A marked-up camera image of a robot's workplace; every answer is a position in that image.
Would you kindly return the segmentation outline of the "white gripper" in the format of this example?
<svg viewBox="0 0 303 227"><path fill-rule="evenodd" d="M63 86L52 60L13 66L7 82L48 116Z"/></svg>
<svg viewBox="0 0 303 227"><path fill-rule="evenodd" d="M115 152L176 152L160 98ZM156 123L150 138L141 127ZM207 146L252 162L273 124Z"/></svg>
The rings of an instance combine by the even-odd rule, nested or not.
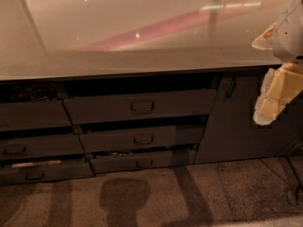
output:
<svg viewBox="0 0 303 227"><path fill-rule="evenodd" d="M267 126L303 91L303 0L293 0L253 42L258 50L272 50L285 61L278 69L270 68L260 89L253 119Z"/></svg>

